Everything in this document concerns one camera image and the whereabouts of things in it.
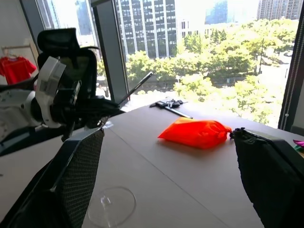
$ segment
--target glass window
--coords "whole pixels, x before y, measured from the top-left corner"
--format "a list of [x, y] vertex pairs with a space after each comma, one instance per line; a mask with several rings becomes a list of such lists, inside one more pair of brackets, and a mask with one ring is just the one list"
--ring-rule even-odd
[[277, 128], [300, 6], [282, 4], [277, 10], [247, 0], [175, 2], [132, 5], [142, 12], [145, 28], [135, 29], [142, 31], [144, 48], [126, 53], [129, 87], [149, 71], [156, 77], [131, 96], [129, 108], [178, 96], [200, 102], [209, 112]]
[[[36, 1], [45, 29], [76, 28], [80, 47], [98, 46], [95, 19], [88, 0]], [[92, 51], [97, 59], [96, 95], [111, 99], [101, 52]]]

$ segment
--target gray table surface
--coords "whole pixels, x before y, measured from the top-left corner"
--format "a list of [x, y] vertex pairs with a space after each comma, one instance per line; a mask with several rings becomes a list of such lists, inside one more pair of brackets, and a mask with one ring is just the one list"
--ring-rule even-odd
[[[292, 140], [296, 134], [233, 116], [205, 112], [185, 103], [180, 111], [195, 119], [211, 119], [231, 128], [251, 130]], [[205, 153], [164, 142], [157, 136], [178, 116], [143, 107], [108, 123], [93, 196], [114, 186], [129, 188], [137, 208], [122, 228], [261, 228], [263, 227], [241, 183], [233, 141]], [[62, 145], [60, 137], [0, 157], [0, 221], [36, 172]], [[94, 227], [86, 216], [83, 227]]]

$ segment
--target white wall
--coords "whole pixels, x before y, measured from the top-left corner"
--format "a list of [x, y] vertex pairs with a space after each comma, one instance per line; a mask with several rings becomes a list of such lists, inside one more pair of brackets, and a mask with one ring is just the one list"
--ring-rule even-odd
[[[34, 44], [19, 0], [0, 0], [0, 47], [30, 42]], [[0, 84], [5, 83], [5, 78], [0, 76]]]
[[294, 126], [304, 128], [304, 82], [294, 118]]

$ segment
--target orange bag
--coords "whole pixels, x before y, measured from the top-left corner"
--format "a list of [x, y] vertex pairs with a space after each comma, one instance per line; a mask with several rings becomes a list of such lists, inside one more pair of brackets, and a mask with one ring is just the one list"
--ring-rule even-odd
[[158, 138], [184, 145], [209, 149], [227, 139], [227, 133], [232, 132], [214, 120], [192, 120], [181, 117], [171, 124]]

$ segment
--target clear glass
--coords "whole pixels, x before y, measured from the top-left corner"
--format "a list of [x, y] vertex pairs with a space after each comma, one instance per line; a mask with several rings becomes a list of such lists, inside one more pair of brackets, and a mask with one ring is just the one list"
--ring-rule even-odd
[[155, 75], [125, 111], [179, 96], [277, 128], [301, 1], [115, 3], [129, 87]]
[[[89, 0], [36, 0], [36, 2], [46, 29], [76, 28], [77, 40], [81, 47], [98, 46], [95, 19]], [[111, 99], [101, 52], [92, 50], [97, 59], [96, 94]]]
[[98, 227], [117, 228], [134, 213], [136, 199], [124, 187], [113, 187], [93, 196], [89, 205], [89, 219]]

